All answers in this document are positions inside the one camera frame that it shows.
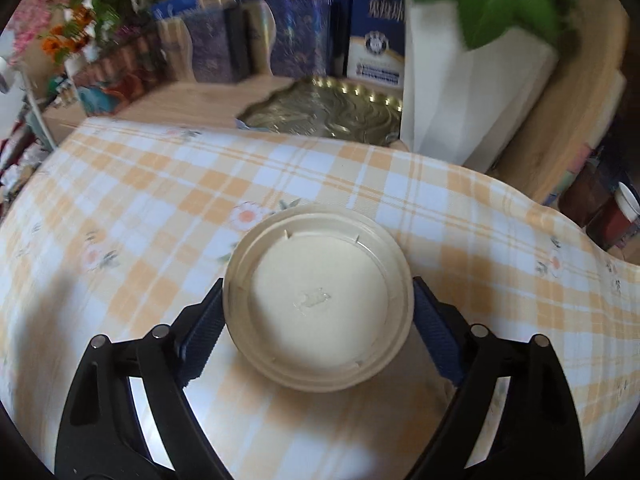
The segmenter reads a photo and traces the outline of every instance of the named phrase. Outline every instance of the wooden shelf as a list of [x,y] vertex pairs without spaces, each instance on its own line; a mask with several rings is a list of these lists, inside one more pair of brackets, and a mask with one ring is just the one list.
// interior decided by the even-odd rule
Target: wooden shelf
[[558,66],[490,172],[536,202],[552,193],[593,135],[626,48],[628,16],[618,0],[580,0],[576,21],[577,55]]

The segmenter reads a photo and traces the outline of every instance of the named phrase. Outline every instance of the beige plastic lid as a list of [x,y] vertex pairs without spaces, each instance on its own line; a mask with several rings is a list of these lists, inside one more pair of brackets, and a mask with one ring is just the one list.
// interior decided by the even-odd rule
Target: beige plastic lid
[[398,244],[365,216],[333,206],[297,206],[261,222],[236,247],[223,287],[239,351],[268,378],[306,392],[377,374],[414,316]]

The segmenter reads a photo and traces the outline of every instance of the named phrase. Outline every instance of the checkered tablecloth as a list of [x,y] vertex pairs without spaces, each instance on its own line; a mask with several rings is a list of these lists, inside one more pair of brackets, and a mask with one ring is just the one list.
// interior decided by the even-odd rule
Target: checkered tablecloth
[[[547,334],[587,468],[612,446],[640,400],[640,272],[560,213],[486,176],[385,148],[92,119],[0,228],[0,397],[47,465],[90,337],[135,338],[172,322],[224,275],[248,229],[300,202],[384,226],[412,272],[469,322],[517,340]],[[255,372],[225,330],[186,394],[237,480],[400,480],[444,413],[442,389],[415,331],[372,380],[313,395]],[[167,463],[137,380],[134,390],[152,453]]]

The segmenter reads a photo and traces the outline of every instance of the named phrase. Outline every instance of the table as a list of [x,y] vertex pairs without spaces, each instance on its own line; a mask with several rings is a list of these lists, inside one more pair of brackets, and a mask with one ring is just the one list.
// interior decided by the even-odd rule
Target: table
[[[469,323],[514,340],[547,335],[572,389],[587,470],[610,449],[640,400],[640,268],[560,213],[398,150],[94,118],[47,159],[0,229],[0,397],[47,465],[91,336],[138,338],[172,322],[224,275],[244,232],[304,202],[382,225],[412,273]],[[475,460],[505,392],[499,383]],[[270,383],[225,330],[186,390],[236,480],[401,480],[446,393],[415,330],[372,380],[316,395]],[[162,462],[139,383],[134,394]]]

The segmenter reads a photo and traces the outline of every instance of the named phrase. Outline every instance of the brass tray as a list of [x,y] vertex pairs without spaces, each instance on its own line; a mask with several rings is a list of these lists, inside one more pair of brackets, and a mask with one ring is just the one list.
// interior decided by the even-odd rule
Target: brass tray
[[309,77],[238,115],[239,128],[387,146],[399,139],[402,101],[333,77]]

